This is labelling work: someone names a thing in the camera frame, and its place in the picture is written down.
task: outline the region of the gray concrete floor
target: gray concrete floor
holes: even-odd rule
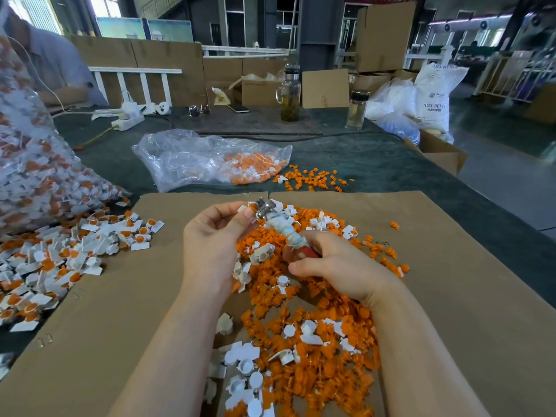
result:
[[[469,153],[459,178],[536,230],[544,230],[547,237],[556,239],[556,228],[553,228],[556,227],[556,136],[553,136],[556,131],[526,119],[501,116],[496,109],[470,100],[457,99],[468,93],[469,88],[459,87],[452,94],[454,99],[450,99],[450,132],[454,144]],[[523,145],[505,144],[517,131],[524,136],[541,135],[535,140],[525,138]],[[538,152],[538,157],[531,152]]]

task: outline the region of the smartphone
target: smartphone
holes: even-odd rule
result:
[[[248,113],[249,109],[245,108],[243,105],[241,104],[231,104],[228,105],[228,108],[231,109],[232,111],[236,112],[236,113]]]

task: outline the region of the workbench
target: workbench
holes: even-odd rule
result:
[[[88,145],[84,151],[78,152],[78,155],[86,166],[108,181],[130,191],[131,200],[135,203],[141,195],[156,192],[156,187],[147,168],[132,152],[131,146],[137,144],[146,133],[165,131],[171,127],[195,128],[206,134],[206,129],[214,127],[212,119],[222,120],[216,111],[217,108],[214,108],[211,115],[194,119],[187,115],[186,109],[176,109],[175,114],[168,119],[147,118],[126,132],[107,133]],[[277,146],[292,144],[290,163],[298,165],[301,170],[336,169],[340,178],[354,179],[354,182],[343,187],[346,192],[423,192],[538,295],[552,307],[556,306],[556,283],[550,277],[556,268],[556,242],[367,120],[362,132],[337,135],[349,133],[344,128],[346,113],[347,108],[304,111],[310,123],[304,129],[300,128],[296,136],[281,134],[281,127],[274,124],[270,126],[272,130],[268,130],[268,126],[254,125],[245,129],[245,132],[253,137],[270,133],[270,138],[280,140],[270,142]],[[278,116],[279,110],[276,108],[276,117]],[[222,127],[222,123],[218,123],[220,128],[228,128],[227,134],[242,130],[232,124],[232,120],[236,119],[233,115],[229,119],[230,124],[227,126]],[[54,121],[61,136],[70,146],[75,147],[108,128],[111,120],[101,118],[92,122],[88,115],[68,114],[55,118]],[[201,120],[205,121],[205,125],[200,125]],[[309,140],[291,142],[298,138]],[[194,184],[176,191],[233,194],[283,190],[284,185],[267,181],[244,186]],[[34,332],[10,334],[1,330],[0,352],[20,354],[33,336]]]

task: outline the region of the gray shirt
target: gray shirt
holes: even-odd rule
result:
[[[66,86],[87,86],[91,105],[107,106],[108,101],[98,90],[93,74],[81,59],[77,48],[62,35],[29,26],[31,47],[29,61],[23,62],[35,81],[38,92],[58,90]]]

